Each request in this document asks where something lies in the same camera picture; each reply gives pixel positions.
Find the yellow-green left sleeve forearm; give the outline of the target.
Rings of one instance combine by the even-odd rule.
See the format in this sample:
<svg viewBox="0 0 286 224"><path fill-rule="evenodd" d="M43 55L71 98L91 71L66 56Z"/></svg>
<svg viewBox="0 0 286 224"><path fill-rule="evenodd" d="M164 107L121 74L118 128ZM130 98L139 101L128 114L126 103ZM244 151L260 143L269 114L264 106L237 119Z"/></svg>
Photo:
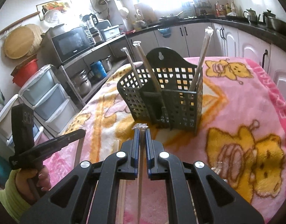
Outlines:
<svg viewBox="0 0 286 224"><path fill-rule="evenodd" d="M2 217L2 211L6 213L4 220L1 219L0 223L19 223L22 215L31 207L17 190L15 180L19 172L20 170L12 170L5 188L0 190L0 217Z"/></svg>

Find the left hand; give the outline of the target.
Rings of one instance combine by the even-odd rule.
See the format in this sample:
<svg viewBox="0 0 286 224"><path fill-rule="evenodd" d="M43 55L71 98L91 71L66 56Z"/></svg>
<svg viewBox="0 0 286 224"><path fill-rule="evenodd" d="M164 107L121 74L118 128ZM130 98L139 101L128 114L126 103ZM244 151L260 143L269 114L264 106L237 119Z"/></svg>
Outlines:
<svg viewBox="0 0 286 224"><path fill-rule="evenodd" d="M37 199L29 183L35 185L35 189L40 188L42 192L51 189L51 178L48 168L44 165L40 171L36 169L21 169L15 177L15 185L21 197L29 204L34 204Z"/></svg>

